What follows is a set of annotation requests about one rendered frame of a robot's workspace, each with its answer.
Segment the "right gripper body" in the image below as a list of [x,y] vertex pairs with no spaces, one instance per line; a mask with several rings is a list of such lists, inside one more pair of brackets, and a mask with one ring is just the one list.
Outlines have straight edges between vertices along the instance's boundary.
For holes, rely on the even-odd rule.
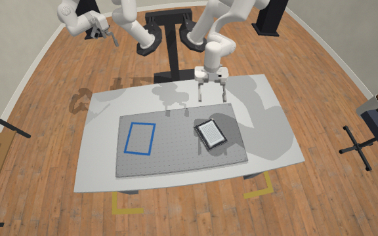
[[99,29],[104,31],[104,30],[109,28],[108,22],[107,22],[106,17],[104,15],[97,13],[93,10],[90,11],[89,13],[92,15],[92,17],[95,21],[95,24]]

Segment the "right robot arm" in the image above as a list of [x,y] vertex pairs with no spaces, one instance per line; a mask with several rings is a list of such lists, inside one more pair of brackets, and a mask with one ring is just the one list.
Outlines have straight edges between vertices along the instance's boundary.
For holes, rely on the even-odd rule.
[[[66,29],[71,36],[75,37],[93,27],[91,37],[98,39],[100,32],[97,30],[92,15],[89,12],[86,12],[81,16],[76,16],[75,11],[79,1],[80,0],[62,0],[62,4],[57,8],[58,19],[62,23],[65,23]],[[145,30],[136,21],[136,0],[112,0],[112,3],[115,5],[121,5],[122,7],[113,11],[113,21],[136,39],[140,43],[142,49],[150,47],[153,44],[155,37],[154,35],[149,34],[148,30]]]

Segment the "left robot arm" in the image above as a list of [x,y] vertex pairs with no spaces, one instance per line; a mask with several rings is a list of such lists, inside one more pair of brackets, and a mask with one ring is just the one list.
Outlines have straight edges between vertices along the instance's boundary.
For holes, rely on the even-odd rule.
[[[233,53],[236,49],[236,43],[219,34],[223,25],[230,22],[246,21],[251,9],[256,7],[259,10],[264,9],[270,0],[209,0],[205,10],[194,26],[194,29],[187,34],[188,40],[195,45],[202,45],[203,38],[207,36],[205,46],[204,69],[207,71],[209,80],[219,80],[222,75],[217,74],[221,57]],[[218,18],[214,22],[214,19]]]

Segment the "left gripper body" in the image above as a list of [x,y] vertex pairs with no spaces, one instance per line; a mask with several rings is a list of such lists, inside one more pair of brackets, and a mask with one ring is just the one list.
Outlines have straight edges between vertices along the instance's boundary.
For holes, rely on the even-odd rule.
[[[222,75],[219,79],[222,81],[227,82],[228,80],[228,69],[226,67],[220,67],[217,71],[217,74]],[[203,66],[196,66],[194,68],[194,80],[195,81],[202,81],[202,79],[208,79],[207,71],[205,71]]]

